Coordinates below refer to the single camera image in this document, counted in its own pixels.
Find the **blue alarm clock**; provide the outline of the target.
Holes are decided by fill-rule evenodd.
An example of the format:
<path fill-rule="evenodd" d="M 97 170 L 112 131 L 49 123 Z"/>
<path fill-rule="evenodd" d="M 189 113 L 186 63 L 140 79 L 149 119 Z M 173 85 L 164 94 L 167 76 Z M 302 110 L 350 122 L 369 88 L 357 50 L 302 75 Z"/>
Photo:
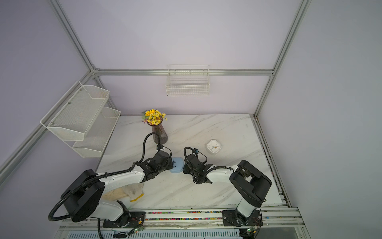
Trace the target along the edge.
<path fill-rule="evenodd" d="M 171 173 L 182 173 L 184 170 L 184 160 L 181 157 L 172 158 L 173 168 L 170 169 Z"/>

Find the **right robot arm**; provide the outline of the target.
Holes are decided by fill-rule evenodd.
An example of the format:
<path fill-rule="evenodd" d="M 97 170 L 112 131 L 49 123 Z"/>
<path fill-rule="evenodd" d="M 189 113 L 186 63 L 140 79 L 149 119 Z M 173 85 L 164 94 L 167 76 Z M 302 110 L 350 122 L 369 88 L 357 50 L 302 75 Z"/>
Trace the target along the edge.
<path fill-rule="evenodd" d="M 184 148 L 184 173 L 192 176 L 195 184 L 230 183 L 242 197 L 235 211 L 238 216 L 250 218 L 266 202 L 272 182 L 263 172 L 246 160 L 234 166 L 217 166 L 199 160 L 199 150 Z"/>

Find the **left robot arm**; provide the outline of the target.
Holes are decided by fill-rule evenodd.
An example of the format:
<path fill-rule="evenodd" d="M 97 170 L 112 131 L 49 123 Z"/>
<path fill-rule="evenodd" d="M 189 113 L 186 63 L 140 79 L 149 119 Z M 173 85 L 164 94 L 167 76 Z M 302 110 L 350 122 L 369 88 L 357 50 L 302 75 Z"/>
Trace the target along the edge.
<path fill-rule="evenodd" d="M 106 219 L 128 224 L 132 218 L 126 205 L 119 199 L 110 199 L 108 193 L 125 186 L 140 187 L 144 182 L 154 179 L 160 173 L 173 168 L 172 152 L 159 151 L 152 158 L 136 162 L 129 169 L 113 173 L 95 173 L 84 171 L 61 195 L 60 202 L 66 208 L 73 222 L 88 218 Z"/>

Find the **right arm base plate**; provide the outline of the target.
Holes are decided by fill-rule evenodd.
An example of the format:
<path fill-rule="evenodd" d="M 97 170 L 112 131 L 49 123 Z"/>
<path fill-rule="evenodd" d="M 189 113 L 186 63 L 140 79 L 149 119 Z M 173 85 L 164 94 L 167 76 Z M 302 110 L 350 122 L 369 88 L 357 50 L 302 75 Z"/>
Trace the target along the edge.
<path fill-rule="evenodd" d="M 244 227 L 244 226 L 262 226 L 262 216 L 259 210 L 254 210 L 249 217 L 245 217 L 237 210 L 223 210 L 222 211 L 223 225 Z"/>

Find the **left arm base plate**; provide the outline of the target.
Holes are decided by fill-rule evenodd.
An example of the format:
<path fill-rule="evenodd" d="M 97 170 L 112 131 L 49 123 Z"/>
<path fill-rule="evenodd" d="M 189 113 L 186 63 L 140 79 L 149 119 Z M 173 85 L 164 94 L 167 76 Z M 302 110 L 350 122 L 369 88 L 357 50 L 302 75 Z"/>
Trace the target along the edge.
<path fill-rule="evenodd" d="M 137 211 L 123 213 L 115 222 L 104 220 L 103 228 L 138 228 L 143 225 L 145 221 L 146 212 Z"/>

